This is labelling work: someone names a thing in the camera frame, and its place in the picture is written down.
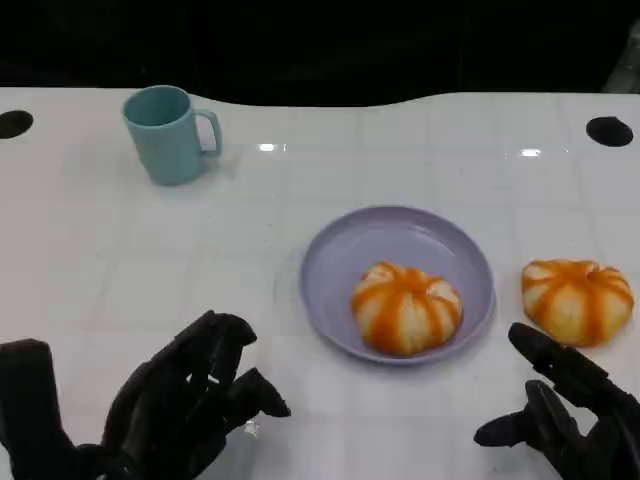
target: table surface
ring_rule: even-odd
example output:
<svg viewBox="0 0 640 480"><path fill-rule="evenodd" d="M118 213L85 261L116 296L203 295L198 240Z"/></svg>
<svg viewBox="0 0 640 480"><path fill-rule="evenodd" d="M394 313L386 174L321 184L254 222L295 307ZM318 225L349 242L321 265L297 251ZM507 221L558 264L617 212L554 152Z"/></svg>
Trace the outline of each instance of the table surface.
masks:
<svg viewBox="0 0 640 480"><path fill-rule="evenodd" d="M133 369L213 308L253 325L259 340L241 368L256 365L293 410L261 420L254 479L554 478L528 449L486 450L472 437L519 410L536 376L506 338L524 320L526 262L600 260L640 293L640 140L615 149L585 134L609 115L640 133L640 97L455 94L361 109L196 98L220 117L225 153L167 188L150 183L121 121L130 93L0 89L0 112L35 118L0 140L0 337L50 343L75 442L98 441ZM449 361L366 364L308 325L296 276L310 237L379 204L445 216L491 263L495 321ZM636 317L586 353L638 394Z"/></svg>

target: orange striped bun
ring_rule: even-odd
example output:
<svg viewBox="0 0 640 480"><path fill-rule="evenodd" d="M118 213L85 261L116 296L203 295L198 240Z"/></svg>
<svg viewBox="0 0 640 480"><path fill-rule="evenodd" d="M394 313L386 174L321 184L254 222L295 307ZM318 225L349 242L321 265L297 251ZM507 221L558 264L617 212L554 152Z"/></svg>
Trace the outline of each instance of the orange striped bun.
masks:
<svg viewBox="0 0 640 480"><path fill-rule="evenodd" d="M351 309L370 346L408 357L451 338L460 325L462 300L440 277L380 262L356 286Z"/></svg>
<svg viewBox="0 0 640 480"><path fill-rule="evenodd" d="M615 268L590 260L535 260L522 270L524 311L560 343L607 342L627 323L633 293Z"/></svg>

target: black hole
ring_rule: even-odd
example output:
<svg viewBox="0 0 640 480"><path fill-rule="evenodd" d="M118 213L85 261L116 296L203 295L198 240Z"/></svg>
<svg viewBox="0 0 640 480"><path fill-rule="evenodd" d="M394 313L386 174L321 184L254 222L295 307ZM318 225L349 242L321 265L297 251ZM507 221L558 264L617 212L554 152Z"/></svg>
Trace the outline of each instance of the black hole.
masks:
<svg viewBox="0 0 640 480"><path fill-rule="evenodd" d="M22 135L33 125L33 115L24 110L13 110L0 115L0 139Z"/></svg>
<svg viewBox="0 0 640 480"><path fill-rule="evenodd" d="M607 147L624 147L633 140L633 131L616 117L598 117L587 123L587 135Z"/></svg>

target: purple plate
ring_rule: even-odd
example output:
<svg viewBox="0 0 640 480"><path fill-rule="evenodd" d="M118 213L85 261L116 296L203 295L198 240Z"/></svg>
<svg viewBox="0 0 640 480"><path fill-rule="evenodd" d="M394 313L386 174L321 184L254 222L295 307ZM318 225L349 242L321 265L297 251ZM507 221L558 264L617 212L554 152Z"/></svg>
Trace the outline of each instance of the purple plate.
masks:
<svg viewBox="0 0 640 480"><path fill-rule="evenodd" d="M351 313L350 298L362 274L381 260L419 268L450 282L463 301L460 328L444 345L408 358L367 346ZM495 291L484 254L453 223L423 210L372 207L328 225L302 261L300 290L313 326L358 357L394 365L439 360L483 333L493 314Z"/></svg>

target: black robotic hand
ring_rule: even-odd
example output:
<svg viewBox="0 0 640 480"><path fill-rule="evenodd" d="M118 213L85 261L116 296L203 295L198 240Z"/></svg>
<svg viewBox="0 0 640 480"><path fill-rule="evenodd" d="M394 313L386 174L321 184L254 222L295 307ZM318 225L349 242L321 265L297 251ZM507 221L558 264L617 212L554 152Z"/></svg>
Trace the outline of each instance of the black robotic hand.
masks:
<svg viewBox="0 0 640 480"><path fill-rule="evenodd" d="M514 323L513 346L554 390L598 421L585 437L545 383L525 384L528 403L516 413L482 426L474 440L485 447L525 442L542 452L565 480L640 479L640 404L616 387L608 373L573 348L563 347L537 330Z"/></svg>
<svg viewBox="0 0 640 480"><path fill-rule="evenodd" d="M255 340L241 318L205 313L129 377L111 406L101 444L79 447L62 427L48 345L1 345L0 442L14 479L195 478L234 428L259 412L291 413L255 368L235 378L243 348Z"/></svg>

